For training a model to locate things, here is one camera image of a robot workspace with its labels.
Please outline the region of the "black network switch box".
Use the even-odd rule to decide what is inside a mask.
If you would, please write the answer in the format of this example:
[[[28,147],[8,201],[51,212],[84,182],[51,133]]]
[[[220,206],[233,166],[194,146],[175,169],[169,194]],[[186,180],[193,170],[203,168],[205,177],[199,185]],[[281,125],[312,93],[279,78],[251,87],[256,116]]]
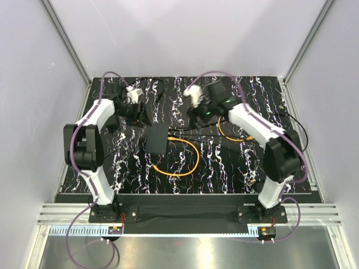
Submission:
[[[145,152],[163,155],[167,150],[169,125],[154,123],[146,136]]]

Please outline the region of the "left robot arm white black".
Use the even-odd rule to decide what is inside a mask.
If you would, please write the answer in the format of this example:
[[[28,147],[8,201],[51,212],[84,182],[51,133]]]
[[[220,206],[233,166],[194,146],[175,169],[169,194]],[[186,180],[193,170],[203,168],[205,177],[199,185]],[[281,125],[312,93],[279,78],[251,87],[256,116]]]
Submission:
[[[82,177],[93,198],[89,203],[91,222],[116,222],[125,215],[103,168],[101,131],[104,127],[117,129],[120,117],[131,125],[140,125],[146,117],[142,95],[142,89],[133,86],[100,94],[80,120],[63,128],[65,162]]]

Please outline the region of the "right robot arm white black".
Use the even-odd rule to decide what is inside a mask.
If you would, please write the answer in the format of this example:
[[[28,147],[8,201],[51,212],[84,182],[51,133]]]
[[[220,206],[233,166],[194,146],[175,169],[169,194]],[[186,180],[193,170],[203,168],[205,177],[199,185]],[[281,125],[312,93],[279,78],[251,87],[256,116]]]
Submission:
[[[227,91],[220,81],[210,83],[207,88],[207,95],[195,84],[191,84],[183,92],[185,97],[191,99],[191,106],[187,111],[190,125],[199,127],[214,115],[223,116],[230,123],[244,129],[264,148],[263,170],[266,180],[252,214],[259,221],[267,222],[274,217],[281,203],[285,185],[293,180],[303,165],[298,133],[270,123]]]

